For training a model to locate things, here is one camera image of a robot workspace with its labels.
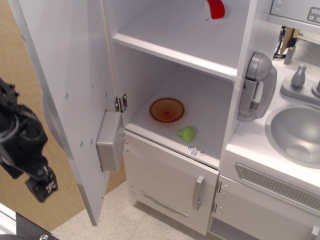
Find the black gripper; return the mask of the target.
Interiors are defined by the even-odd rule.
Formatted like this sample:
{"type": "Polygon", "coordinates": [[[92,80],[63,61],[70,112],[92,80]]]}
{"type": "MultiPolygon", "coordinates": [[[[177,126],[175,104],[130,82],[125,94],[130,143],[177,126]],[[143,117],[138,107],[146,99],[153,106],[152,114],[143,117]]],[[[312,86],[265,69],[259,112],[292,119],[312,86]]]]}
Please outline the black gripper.
{"type": "Polygon", "coordinates": [[[42,153],[47,141],[39,125],[21,127],[0,141],[0,165],[13,179],[27,174],[25,184],[40,203],[58,190],[57,178],[42,153]]]}

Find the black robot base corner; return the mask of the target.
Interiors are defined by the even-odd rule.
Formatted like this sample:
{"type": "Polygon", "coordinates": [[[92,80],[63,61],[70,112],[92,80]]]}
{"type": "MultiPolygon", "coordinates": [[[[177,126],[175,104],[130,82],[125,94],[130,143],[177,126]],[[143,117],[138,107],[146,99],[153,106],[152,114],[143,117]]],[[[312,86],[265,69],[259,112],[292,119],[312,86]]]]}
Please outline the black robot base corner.
{"type": "Polygon", "coordinates": [[[51,232],[38,226],[19,213],[11,217],[0,213],[1,240],[58,240],[51,232]]]}

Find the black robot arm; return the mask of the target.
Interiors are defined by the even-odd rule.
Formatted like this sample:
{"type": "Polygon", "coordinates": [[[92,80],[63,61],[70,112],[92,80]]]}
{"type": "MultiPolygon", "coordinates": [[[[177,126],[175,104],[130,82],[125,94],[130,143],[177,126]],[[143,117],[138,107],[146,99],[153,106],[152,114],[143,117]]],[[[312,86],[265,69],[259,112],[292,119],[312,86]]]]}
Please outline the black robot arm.
{"type": "Polygon", "coordinates": [[[41,203],[58,190],[57,178],[43,156],[48,141],[35,113],[18,104],[15,85],[0,82],[0,165],[13,178],[28,175],[26,186],[41,203]]]}

